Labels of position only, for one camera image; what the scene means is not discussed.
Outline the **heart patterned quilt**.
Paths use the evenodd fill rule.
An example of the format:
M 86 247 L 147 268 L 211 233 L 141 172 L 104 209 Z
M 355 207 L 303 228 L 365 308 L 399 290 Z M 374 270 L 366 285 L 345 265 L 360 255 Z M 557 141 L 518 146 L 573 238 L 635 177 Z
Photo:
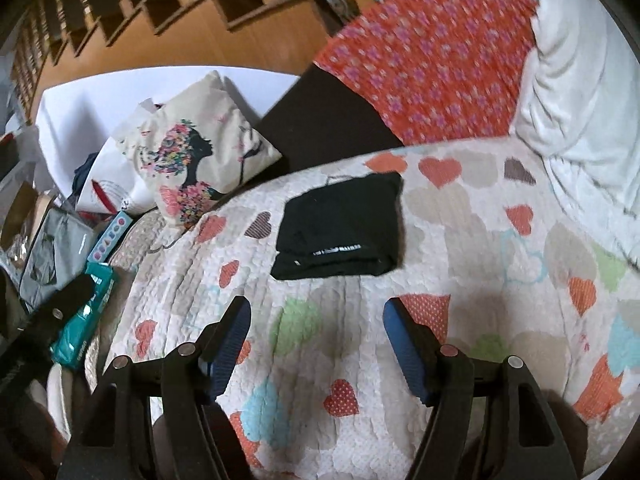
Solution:
M 270 270 L 288 200 L 395 171 L 404 229 L 384 275 L 280 282 Z M 639 274 L 564 214 L 544 164 L 515 138 L 364 155 L 289 174 L 190 231 L 151 211 L 114 253 L 118 281 L 85 373 L 164 356 L 238 295 L 252 327 L 220 405 L 264 479 L 399 479 L 424 433 L 384 332 L 392 297 L 468 356 L 520 356 L 560 404 L 578 467 L 615 456 L 639 414 Z

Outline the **wooden staircase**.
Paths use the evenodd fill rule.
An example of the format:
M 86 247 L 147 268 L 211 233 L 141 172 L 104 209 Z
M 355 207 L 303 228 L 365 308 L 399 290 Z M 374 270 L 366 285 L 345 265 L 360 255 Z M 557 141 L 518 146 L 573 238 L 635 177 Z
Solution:
M 33 122 L 44 90 L 165 65 L 300 74 L 343 26 L 328 0 L 15 0 L 12 87 Z

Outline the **white crumpled cloth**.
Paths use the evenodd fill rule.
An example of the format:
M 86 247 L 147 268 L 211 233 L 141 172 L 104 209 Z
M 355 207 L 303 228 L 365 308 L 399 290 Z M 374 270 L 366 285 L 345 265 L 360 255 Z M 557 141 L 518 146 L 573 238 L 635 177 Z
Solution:
M 600 0 L 538 0 L 510 131 L 544 161 L 562 209 L 639 262 L 639 62 Z

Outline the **light blue shapes box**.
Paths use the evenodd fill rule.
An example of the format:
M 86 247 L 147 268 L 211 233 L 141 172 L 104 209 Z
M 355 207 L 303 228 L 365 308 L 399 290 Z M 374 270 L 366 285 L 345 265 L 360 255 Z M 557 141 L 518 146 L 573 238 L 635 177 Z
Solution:
M 132 218 L 125 211 L 115 214 L 88 255 L 88 262 L 104 263 L 132 225 Z

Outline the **black pants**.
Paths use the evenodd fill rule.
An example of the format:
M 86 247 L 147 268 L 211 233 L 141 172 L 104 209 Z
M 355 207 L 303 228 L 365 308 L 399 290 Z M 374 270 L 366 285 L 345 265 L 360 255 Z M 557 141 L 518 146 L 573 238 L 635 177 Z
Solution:
M 400 259 L 398 172 L 313 188 L 289 200 L 271 276 L 279 281 L 379 276 Z

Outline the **dark brown cushion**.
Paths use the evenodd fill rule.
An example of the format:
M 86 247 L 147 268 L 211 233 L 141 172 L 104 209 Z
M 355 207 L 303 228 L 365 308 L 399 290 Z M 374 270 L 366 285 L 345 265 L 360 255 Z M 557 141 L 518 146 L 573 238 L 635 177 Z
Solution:
M 262 181 L 402 145 L 369 102 L 315 65 L 256 129 L 281 153 Z

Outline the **red floral fabric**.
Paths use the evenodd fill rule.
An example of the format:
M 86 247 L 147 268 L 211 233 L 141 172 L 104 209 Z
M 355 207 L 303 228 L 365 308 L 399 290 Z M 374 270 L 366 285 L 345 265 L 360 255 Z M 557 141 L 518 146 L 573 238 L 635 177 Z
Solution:
M 535 0 L 385 0 L 314 65 L 361 96 L 406 145 L 505 136 L 534 45 Z

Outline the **teal cardboard box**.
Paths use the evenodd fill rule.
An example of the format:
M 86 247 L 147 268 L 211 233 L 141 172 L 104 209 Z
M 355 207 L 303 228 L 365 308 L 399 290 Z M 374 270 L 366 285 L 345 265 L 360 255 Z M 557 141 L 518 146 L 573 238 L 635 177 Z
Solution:
M 89 261 L 85 274 L 93 280 L 93 295 L 65 324 L 51 346 L 53 361 L 69 370 L 80 367 L 116 282 L 115 270 L 104 262 Z

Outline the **grey folded garment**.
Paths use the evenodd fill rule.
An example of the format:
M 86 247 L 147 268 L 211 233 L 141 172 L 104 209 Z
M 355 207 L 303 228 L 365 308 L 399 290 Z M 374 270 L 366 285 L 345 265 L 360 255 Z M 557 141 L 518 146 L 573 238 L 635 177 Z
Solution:
M 18 296 L 29 313 L 85 270 L 96 232 L 60 208 L 44 216 L 22 273 Z

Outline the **floral lady print pillow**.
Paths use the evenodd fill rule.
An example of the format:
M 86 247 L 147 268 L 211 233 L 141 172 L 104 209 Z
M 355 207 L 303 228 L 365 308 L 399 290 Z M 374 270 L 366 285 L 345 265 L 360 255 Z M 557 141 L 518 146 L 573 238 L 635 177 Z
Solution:
M 281 158 L 214 70 L 128 129 L 117 145 L 165 221 L 182 228 Z

